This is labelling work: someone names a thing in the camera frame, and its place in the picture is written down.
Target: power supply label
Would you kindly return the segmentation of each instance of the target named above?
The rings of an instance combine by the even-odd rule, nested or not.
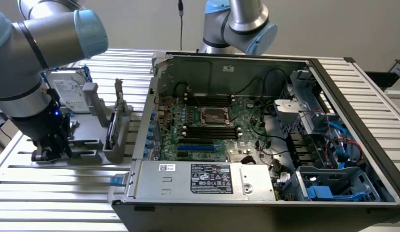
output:
[[[231,165],[192,164],[191,191],[198,194],[234,194]]]

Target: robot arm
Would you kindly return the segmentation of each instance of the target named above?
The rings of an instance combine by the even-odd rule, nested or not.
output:
[[[59,96],[47,88],[40,72],[108,48],[94,11],[70,12],[64,7],[74,1],[62,2],[20,0],[22,13],[31,19],[16,23],[0,13],[0,109],[38,147],[34,161],[71,153],[70,115],[60,112]]]
[[[260,0],[210,0],[202,53],[234,53],[234,47],[248,55],[262,55],[278,34]]]

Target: white wall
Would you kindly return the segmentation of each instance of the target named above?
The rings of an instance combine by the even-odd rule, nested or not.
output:
[[[20,19],[15,0],[0,11]],[[183,0],[184,44],[202,43],[206,0]],[[400,0],[263,0],[279,36],[271,54],[350,56],[367,70],[386,71],[400,58]],[[87,0],[104,21],[111,47],[178,49],[178,0]]]

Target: metal rail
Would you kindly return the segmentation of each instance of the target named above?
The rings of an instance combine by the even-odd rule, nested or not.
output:
[[[127,231],[107,203],[108,180],[130,170],[152,78],[152,55],[150,51],[111,49],[79,63],[90,66],[107,104],[116,100],[115,79],[123,79],[124,98],[135,108],[123,164],[31,169],[28,152],[34,145],[20,132],[16,134],[0,156],[0,231]],[[391,112],[354,65],[342,58],[320,58],[320,62],[400,169],[399,116]],[[400,223],[383,226],[388,225],[380,224],[363,232],[400,231]]]

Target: motherboard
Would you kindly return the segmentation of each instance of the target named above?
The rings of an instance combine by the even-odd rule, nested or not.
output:
[[[258,98],[163,97],[160,160],[262,163],[267,143],[264,112]]]

